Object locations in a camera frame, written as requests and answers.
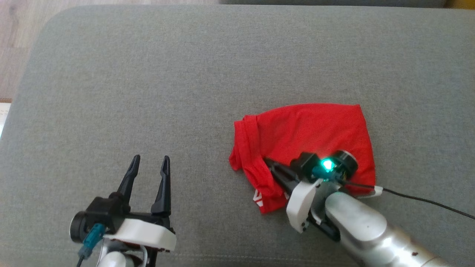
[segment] wooden floor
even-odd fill
[[[103,4],[169,5],[218,4],[220,0],[0,0],[0,99],[15,96],[38,33],[58,12],[76,6]],[[449,0],[469,8],[475,0]]]

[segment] gray upholstered ottoman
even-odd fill
[[[0,141],[0,263],[76,264],[71,218],[116,190],[139,153],[138,211],[171,157],[178,245],[159,266],[355,266],[317,229],[295,232],[283,210],[262,216],[229,166],[233,121],[297,103],[361,104],[379,185],[473,214],[474,28],[464,10],[62,12],[38,39]],[[447,260],[474,264],[472,220],[392,195],[368,202]]]

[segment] white print on red fabric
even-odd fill
[[[284,195],[285,195],[285,198],[288,200],[289,199],[289,195],[284,192]],[[254,197],[252,198],[252,200],[254,200],[254,202],[259,206],[259,207],[262,207],[264,206],[264,203],[262,202],[262,194],[257,191],[254,192]]]

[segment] red t-shirt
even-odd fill
[[[360,105],[302,104],[276,108],[259,115],[246,115],[234,122],[231,167],[242,169],[256,189],[254,201],[262,213],[285,206],[284,191],[274,181],[263,158],[289,165],[302,152],[320,158],[336,150],[351,153],[358,162],[354,183],[375,185],[373,150]],[[371,189],[348,186],[350,192]]]

